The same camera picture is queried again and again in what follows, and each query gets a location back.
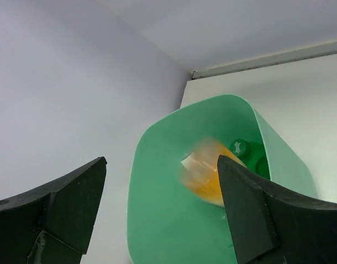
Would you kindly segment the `green plastic bottle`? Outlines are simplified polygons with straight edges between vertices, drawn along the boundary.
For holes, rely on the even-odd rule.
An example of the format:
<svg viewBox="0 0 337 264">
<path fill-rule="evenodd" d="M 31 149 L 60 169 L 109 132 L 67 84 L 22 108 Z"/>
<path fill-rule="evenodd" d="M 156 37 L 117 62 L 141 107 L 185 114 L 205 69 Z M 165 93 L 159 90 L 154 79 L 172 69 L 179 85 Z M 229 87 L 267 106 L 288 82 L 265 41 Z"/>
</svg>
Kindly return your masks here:
<svg viewBox="0 0 337 264">
<path fill-rule="evenodd" d="M 262 144 L 236 139 L 229 149 L 249 170 L 270 180 L 267 155 Z"/>
</svg>

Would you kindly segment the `yellow blue milk tea bottle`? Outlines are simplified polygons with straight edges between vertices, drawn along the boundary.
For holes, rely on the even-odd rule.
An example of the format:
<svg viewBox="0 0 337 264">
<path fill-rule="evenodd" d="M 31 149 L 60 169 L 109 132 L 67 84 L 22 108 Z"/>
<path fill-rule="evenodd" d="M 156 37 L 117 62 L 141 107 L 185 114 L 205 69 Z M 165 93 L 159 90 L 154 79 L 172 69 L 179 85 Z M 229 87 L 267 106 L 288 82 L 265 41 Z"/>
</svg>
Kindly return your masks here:
<svg viewBox="0 0 337 264">
<path fill-rule="evenodd" d="M 224 207 L 219 182 L 218 158 L 227 156 L 238 164 L 245 164 L 218 140 L 208 137 L 199 141 L 191 152 L 182 159 L 183 172 L 180 181 L 199 199 Z"/>
</svg>

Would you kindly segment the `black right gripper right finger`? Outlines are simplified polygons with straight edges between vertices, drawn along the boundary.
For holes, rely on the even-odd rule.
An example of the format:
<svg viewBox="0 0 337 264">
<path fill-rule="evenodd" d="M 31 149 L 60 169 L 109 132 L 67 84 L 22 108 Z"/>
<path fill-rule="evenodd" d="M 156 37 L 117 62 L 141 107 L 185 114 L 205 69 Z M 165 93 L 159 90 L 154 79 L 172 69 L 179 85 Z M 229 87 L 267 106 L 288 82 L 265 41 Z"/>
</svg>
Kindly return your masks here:
<svg viewBox="0 0 337 264">
<path fill-rule="evenodd" d="M 217 165 L 238 263 L 337 263 L 337 203 L 289 190 L 227 156 Z"/>
</svg>

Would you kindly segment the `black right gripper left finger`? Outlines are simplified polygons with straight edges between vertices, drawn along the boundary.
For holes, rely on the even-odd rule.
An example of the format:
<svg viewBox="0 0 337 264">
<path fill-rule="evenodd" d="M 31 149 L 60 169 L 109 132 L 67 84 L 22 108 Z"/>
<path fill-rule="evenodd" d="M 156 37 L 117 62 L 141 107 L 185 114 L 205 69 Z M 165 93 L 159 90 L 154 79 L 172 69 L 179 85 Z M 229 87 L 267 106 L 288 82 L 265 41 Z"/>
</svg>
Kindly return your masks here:
<svg viewBox="0 0 337 264">
<path fill-rule="evenodd" d="M 0 200 L 0 263 L 80 263 L 89 248 L 107 161 Z"/>
</svg>

